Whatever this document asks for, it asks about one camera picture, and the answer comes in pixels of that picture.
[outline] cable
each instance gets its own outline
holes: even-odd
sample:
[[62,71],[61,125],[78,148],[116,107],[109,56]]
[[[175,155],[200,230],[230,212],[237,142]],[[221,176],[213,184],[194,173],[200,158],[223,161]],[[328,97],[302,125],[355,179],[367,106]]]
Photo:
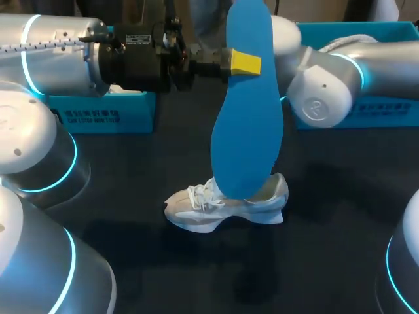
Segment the cable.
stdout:
[[344,46],[345,44],[351,44],[351,43],[377,43],[378,41],[371,36],[359,34],[359,35],[352,35],[347,37],[341,37],[333,40],[331,43],[329,43],[327,46],[323,47],[319,50],[319,52],[329,53],[330,51]]
[[278,10],[280,9],[280,0],[276,0],[274,15],[278,15]]
[[39,42],[37,44],[5,44],[0,46],[0,56],[5,54],[13,54],[22,51],[35,51],[35,50],[46,50],[55,48],[66,48],[70,46],[84,46],[85,43],[81,42],[78,38],[64,38],[56,39],[53,41]]

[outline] shoelace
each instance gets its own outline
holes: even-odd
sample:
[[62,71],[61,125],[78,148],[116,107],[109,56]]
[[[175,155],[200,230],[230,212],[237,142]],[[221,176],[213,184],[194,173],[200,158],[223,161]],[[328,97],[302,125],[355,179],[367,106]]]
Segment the shoelace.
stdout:
[[377,43],[378,41],[371,36],[368,35],[352,35],[347,37],[341,37],[333,40],[327,46],[320,49],[320,52],[328,53],[338,47],[341,47],[345,44],[355,43],[355,42],[363,42],[363,43]]
[[204,185],[188,187],[189,200],[193,209],[205,211],[207,205],[222,207],[225,204],[219,198],[216,198],[214,192],[214,178],[211,178]]

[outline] white sneaker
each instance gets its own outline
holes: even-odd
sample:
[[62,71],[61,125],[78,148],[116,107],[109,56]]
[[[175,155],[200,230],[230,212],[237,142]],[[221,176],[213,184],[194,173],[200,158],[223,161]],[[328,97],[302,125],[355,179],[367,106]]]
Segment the white sneaker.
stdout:
[[227,199],[211,178],[205,185],[190,186],[170,196],[164,214],[180,228],[208,233],[231,216],[257,224],[280,224],[283,222],[281,210],[287,200],[288,185],[280,173],[271,175],[250,200]]

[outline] blue bin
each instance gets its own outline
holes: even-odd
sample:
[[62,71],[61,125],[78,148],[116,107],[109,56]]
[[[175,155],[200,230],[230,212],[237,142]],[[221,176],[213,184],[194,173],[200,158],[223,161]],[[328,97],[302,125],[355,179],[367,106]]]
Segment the blue bin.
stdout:
[[[382,42],[419,40],[411,22],[298,23],[302,44],[318,50],[332,40],[366,34]],[[311,129],[298,119],[300,129]],[[419,101],[388,97],[361,97],[336,128],[419,126]]]
[[51,111],[72,134],[151,133],[155,105],[156,95],[148,92],[49,99]]

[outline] shoe insole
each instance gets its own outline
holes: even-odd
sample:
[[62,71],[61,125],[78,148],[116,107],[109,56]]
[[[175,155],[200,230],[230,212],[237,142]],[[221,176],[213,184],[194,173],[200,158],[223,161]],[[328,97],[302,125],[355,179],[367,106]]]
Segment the shoe insole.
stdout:
[[263,0],[237,0],[227,16],[227,47],[261,57],[261,74],[232,75],[211,138],[215,181],[228,198],[254,196],[269,178],[281,147],[283,116]]

